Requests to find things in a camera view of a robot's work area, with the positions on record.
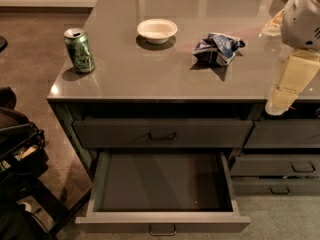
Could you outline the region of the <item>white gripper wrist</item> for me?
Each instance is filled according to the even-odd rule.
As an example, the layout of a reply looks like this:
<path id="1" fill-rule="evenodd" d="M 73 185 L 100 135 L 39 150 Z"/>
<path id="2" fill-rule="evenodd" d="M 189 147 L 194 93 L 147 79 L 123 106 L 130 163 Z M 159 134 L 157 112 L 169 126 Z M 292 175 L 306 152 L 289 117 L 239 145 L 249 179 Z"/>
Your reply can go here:
<path id="1" fill-rule="evenodd" d="M 280 10 L 262 28 L 262 33 L 275 37 L 281 34 L 284 10 Z M 315 50 L 295 50 L 286 60 L 279 88 L 268 98 L 265 111 L 280 116 L 289 110 L 297 94 L 301 93 L 320 70 L 320 53 Z"/>

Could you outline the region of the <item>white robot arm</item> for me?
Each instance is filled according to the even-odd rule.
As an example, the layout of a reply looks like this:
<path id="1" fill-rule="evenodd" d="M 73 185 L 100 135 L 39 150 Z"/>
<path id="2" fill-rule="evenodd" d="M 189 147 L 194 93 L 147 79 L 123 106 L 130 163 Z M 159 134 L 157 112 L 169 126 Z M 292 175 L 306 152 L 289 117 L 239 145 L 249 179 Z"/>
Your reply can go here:
<path id="1" fill-rule="evenodd" d="M 280 36 L 293 49 L 265 105 L 269 115 L 278 116 L 289 109 L 320 69 L 320 0 L 288 0 L 262 33 Z"/>

